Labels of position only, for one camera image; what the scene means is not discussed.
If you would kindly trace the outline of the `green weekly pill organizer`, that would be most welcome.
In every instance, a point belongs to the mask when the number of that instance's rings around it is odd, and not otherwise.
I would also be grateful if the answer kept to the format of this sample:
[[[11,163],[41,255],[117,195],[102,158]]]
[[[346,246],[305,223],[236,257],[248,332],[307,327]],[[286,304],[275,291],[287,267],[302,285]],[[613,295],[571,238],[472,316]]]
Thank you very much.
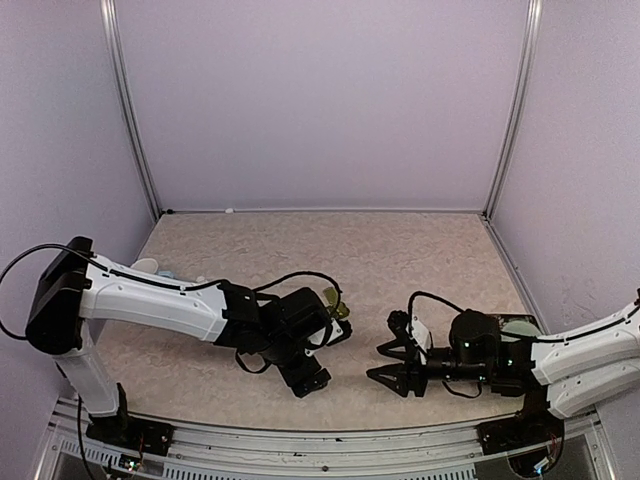
[[[333,319],[344,320],[349,317],[350,310],[342,300],[340,289],[336,287],[325,288],[323,295],[328,302],[327,310]]]

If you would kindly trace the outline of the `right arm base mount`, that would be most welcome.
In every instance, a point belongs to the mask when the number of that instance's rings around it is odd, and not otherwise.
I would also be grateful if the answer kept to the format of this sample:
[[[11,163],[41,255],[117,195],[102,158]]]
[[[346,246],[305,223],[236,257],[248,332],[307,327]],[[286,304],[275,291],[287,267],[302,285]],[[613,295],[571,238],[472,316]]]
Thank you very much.
[[[518,450],[564,436],[564,421],[547,411],[518,413],[476,427],[484,455]]]

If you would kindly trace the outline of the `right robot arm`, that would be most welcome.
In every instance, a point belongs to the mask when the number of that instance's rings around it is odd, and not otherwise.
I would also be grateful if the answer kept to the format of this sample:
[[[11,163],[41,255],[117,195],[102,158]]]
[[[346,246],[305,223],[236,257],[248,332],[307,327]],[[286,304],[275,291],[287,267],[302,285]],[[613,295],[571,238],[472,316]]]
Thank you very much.
[[[535,442],[551,424],[568,419],[639,382],[639,303],[589,325],[544,335],[530,317],[463,309],[456,313],[449,344],[437,347],[414,307],[389,314],[393,340],[378,346],[388,365],[367,371],[369,379],[401,397],[422,397],[430,381],[448,388],[474,382],[504,397],[523,397],[525,411],[511,433],[523,444]]]

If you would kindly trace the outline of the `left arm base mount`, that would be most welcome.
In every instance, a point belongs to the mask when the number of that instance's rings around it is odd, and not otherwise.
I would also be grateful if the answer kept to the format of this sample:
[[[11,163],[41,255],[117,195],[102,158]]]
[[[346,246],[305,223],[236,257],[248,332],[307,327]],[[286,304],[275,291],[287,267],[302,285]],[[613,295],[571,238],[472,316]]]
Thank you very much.
[[[91,417],[86,435],[105,444],[166,457],[174,426],[133,416]]]

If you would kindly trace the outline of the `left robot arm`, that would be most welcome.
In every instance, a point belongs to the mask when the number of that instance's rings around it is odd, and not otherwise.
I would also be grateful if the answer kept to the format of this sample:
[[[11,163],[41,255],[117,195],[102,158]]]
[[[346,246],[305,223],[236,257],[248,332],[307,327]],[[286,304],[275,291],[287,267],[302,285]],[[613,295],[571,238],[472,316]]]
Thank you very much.
[[[115,320],[176,332],[258,355],[275,366],[293,394],[324,388],[331,376],[315,351],[348,339],[352,329],[339,304],[327,305],[310,288],[279,297],[267,287],[226,279],[192,283],[139,273],[92,251],[75,237],[40,276],[25,337],[53,357],[91,417],[121,445],[140,434],[127,412],[123,388],[112,380],[95,350],[87,321]]]

